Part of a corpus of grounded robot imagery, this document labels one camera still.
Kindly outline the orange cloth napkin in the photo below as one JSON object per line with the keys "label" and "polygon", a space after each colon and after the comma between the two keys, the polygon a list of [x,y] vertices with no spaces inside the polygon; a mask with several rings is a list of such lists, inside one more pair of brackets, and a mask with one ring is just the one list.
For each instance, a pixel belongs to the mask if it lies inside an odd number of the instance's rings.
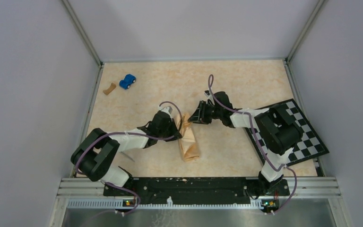
{"label": "orange cloth napkin", "polygon": [[181,158],[184,162],[189,162],[200,158],[200,150],[192,130],[192,123],[188,121],[189,113],[183,113],[182,117],[176,116],[176,124],[181,123],[180,134],[181,139],[178,139]]}

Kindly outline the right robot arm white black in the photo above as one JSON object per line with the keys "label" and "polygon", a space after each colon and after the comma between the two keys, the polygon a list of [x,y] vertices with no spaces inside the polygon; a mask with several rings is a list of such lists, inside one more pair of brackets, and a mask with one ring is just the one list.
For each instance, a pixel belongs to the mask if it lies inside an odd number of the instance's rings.
{"label": "right robot arm white black", "polygon": [[271,195],[283,177],[283,168],[294,146],[301,140],[303,130],[282,105],[238,109],[223,91],[214,94],[206,91],[206,95],[207,101],[200,101],[188,121],[210,124],[213,120],[220,120],[226,127],[250,130],[254,143],[266,160],[259,172],[258,188],[262,194]]}

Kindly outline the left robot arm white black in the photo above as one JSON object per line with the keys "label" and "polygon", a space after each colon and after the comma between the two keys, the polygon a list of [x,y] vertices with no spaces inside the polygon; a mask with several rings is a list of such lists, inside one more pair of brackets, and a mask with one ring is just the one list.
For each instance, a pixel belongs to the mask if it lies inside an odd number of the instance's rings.
{"label": "left robot arm white black", "polygon": [[168,111],[158,111],[146,125],[129,131],[106,133],[93,129],[72,154],[71,163],[92,182],[114,185],[120,195],[131,193],[131,174],[113,163],[117,153],[131,149],[146,149],[159,140],[166,142],[182,138],[181,124]]}

